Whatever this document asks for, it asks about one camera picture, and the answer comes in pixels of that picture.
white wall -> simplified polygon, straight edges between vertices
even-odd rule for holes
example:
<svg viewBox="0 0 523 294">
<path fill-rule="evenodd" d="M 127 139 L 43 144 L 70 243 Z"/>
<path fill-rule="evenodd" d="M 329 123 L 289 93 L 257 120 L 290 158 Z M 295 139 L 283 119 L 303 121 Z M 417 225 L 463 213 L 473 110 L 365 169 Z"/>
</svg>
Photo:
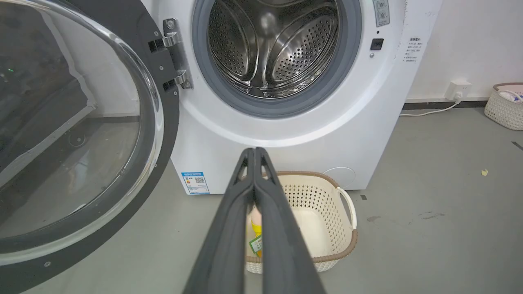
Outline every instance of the white wall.
<svg viewBox="0 0 523 294">
<path fill-rule="evenodd" d="M 523 0 L 444 0 L 407 102 L 442 101 L 457 78 L 473 84 L 467 100 L 523 82 Z"/>
</svg>

concrete floor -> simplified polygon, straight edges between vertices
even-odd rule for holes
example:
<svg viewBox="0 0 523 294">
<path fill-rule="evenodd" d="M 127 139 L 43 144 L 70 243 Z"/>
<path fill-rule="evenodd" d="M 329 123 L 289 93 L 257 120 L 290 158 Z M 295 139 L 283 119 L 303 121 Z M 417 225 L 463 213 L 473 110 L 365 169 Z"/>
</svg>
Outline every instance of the concrete floor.
<svg viewBox="0 0 523 294">
<path fill-rule="evenodd" d="M 320 274 L 328 293 L 521 292 L 523 132 L 482 110 L 399 119 L 368 189 L 350 192 L 358 244 Z M 221 197 L 174 178 L 169 164 L 113 238 L 26 293 L 181 293 Z M 246 277 L 261 293 L 262 276 Z"/>
</svg>

washing machine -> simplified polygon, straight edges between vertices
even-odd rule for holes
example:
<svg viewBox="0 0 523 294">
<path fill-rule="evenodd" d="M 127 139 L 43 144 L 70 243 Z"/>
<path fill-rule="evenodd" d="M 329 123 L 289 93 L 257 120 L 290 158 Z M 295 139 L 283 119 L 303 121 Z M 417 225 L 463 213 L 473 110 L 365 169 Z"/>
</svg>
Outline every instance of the washing machine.
<svg viewBox="0 0 523 294">
<path fill-rule="evenodd" d="M 441 1 L 144 3 L 159 27 L 174 21 L 191 73 L 171 159 L 187 194 L 221 194 L 253 146 L 278 171 L 365 189 Z"/>
<path fill-rule="evenodd" d="M 0 0 L 2 293 L 101 246 L 169 161 L 187 194 L 253 146 L 364 189 L 440 4 Z"/>
</svg>

door hinge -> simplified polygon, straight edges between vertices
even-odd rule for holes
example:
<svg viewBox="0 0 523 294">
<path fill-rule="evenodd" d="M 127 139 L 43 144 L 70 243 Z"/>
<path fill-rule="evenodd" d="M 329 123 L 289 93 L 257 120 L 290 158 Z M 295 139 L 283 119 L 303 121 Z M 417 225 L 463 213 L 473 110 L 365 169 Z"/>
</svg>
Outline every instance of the door hinge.
<svg viewBox="0 0 523 294">
<path fill-rule="evenodd" d="M 177 73 L 176 77 L 174 77 L 174 82 L 183 89 L 192 88 L 192 78 L 181 39 L 178 21 L 175 18 L 164 19 L 163 30 L 163 45 L 169 50 L 170 57 L 173 60 L 173 65 Z"/>
</svg>

power cord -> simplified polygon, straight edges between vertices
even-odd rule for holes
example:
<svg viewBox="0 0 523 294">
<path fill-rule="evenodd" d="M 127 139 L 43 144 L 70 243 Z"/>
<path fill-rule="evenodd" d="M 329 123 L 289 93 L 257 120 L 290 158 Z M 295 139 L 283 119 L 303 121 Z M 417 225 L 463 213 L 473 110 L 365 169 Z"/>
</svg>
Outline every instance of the power cord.
<svg viewBox="0 0 523 294">
<path fill-rule="evenodd" d="M 461 103 L 461 98 L 463 97 L 463 93 L 462 92 L 457 92 L 456 93 L 456 96 L 454 97 L 456 99 L 456 103 L 454 103 L 454 105 L 452 105 L 451 107 L 447 107 L 445 109 L 440 109 L 440 110 L 435 110 L 435 111 L 430 111 L 430 112 L 426 112 L 424 114 L 419 114 L 419 115 L 410 115 L 410 114 L 402 114 L 400 116 L 425 116 L 425 115 L 430 115 L 430 114 L 436 114 L 438 112 L 443 112 L 443 111 L 447 111 L 449 109 L 452 109 L 454 107 L 456 107 L 458 104 Z"/>
</svg>

